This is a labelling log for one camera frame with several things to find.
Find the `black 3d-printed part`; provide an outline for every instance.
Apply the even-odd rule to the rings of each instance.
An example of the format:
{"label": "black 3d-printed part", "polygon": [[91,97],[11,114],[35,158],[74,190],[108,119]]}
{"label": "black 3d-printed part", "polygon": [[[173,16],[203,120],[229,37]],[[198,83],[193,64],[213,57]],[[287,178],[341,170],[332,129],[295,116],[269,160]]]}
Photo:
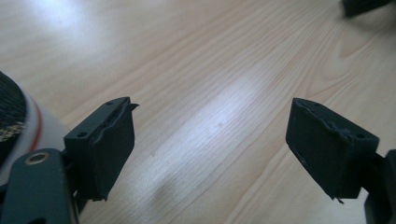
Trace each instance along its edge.
{"label": "black 3d-printed part", "polygon": [[367,224],[389,224],[392,215],[385,185],[384,164],[385,159],[375,154],[361,168],[361,185],[370,193],[364,203]]}
{"label": "black 3d-printed part", "polygon": [[114,186],[134,148],[132,110],[129,97],[101,105],[64,137],[65,154],[76,162],[82,183],[82,199],[103,200]]}
{"label": "black 3d-printed part", "polygon": [[345,16],[348,18],[374,10],[388,4],[390,0],[343,0]]}
{"label": "black 3d-printed part", "polygon": [[384,160],[384,181],[387,187],[388,199],[391,208],[391,224],[396,223],[396,150],[388,152]]}
{"label": "black 3d-printed part", "polygon": [[332,199],[355,199],[359,171],[374,157],[379,139],[323,105],[295,98],[286,141]]}
{"label": "black 3d-printed part", "polygon": [[59,150],[36,150],[14,162],[1,221],[78,223]]}

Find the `black object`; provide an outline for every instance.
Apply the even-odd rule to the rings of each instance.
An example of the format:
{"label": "black object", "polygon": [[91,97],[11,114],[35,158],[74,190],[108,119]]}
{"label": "black object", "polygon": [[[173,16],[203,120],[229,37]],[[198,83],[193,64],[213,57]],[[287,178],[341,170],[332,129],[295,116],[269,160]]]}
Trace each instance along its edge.
{"label": "black object", "polygon": [[298,98],[286,141],[332,199],[356,199],[364,187],[367,223],[396,223],[396,150],[382,158],[375,153],[378,137],[324,105]]}
{"label": "black object", "polygon": [[109,101],[64,138],[64,151],[17,159],[0,192],[1,223],[78,223],[87,200],[107,199],[134,148],[136,107],[129,97]]}
{"label": "black object", "polygon": [[343,0],[345,16],[348,18],[374,10],[390,3],[390,0]]}

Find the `metal screw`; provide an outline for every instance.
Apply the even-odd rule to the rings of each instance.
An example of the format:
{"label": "metal screw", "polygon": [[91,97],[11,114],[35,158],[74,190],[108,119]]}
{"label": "metal screw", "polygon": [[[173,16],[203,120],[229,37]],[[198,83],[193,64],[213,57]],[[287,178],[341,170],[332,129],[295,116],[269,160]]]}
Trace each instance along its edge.
{"label": "metal screw", "polygon": [[36,165],[48,159],[50,154],[48,152],[38,152],[28,157],[25,161],[28,165]]}

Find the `table surface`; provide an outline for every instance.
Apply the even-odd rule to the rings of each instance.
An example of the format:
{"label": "table surface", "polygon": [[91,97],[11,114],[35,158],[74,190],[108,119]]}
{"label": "table surface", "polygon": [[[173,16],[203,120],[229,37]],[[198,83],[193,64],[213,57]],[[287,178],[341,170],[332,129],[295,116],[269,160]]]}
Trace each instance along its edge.
{"label": "table surface", "polygon": [[0,70],[72,129],[130,96],[134,151],[81,223],[364,223],[285,143],[293,97],[396,147],[396,14],[329,0],[2,1]]}

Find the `small hole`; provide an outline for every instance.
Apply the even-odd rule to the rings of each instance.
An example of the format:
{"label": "small hole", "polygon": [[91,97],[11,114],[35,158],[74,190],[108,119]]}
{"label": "small hole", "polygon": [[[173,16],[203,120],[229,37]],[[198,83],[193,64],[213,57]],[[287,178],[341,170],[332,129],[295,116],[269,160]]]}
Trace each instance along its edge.
{"label": "small hole", "polygon": [[39,152],[27,158],[25,163],[28,165],[39,164],[40,162],[45,161],[49,156],[50,154],[47,152]]}
{"label": "small hole", "polygon": [[77,134],[77,137],[83,137],[85,135],[87,135],[87,133],[79,133],[79,134]]}
{"label": "small hole", "polygon": [[46,156],[43,155],[43,154],[38,154],[38,155],[35,155],[35,156],[33,156],[32,158],[30,158],[29,161],[31,161],[31,162],[42,161],[45,157],[46,157]]}

